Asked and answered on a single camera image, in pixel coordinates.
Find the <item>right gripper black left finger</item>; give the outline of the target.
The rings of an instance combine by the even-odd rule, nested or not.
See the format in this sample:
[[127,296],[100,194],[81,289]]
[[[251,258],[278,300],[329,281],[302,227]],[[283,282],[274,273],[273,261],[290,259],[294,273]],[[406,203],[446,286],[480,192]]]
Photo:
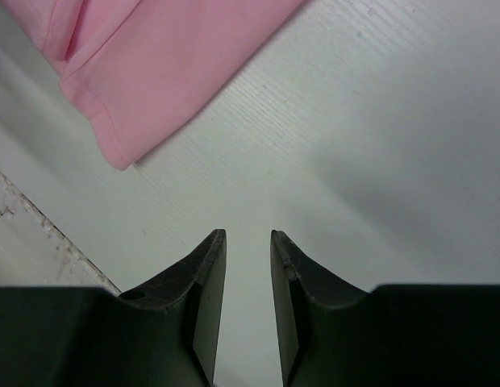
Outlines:
[[227,235],[120,295],[0,287],[0,386],[210,386]]

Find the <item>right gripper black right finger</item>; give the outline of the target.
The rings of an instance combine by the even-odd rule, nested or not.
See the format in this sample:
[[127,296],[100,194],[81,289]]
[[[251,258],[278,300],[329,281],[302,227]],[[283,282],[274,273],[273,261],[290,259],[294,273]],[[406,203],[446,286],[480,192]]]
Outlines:
[[381,285],[365,292],[270,240],[286,386],[500,386],[500,285]]

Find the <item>pink t-shirt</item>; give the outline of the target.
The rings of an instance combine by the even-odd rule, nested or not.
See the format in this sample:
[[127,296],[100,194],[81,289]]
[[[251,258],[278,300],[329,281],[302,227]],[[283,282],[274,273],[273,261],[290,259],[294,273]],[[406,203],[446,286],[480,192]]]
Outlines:
[[115,169],[193,118],[296,1],[5,1]]

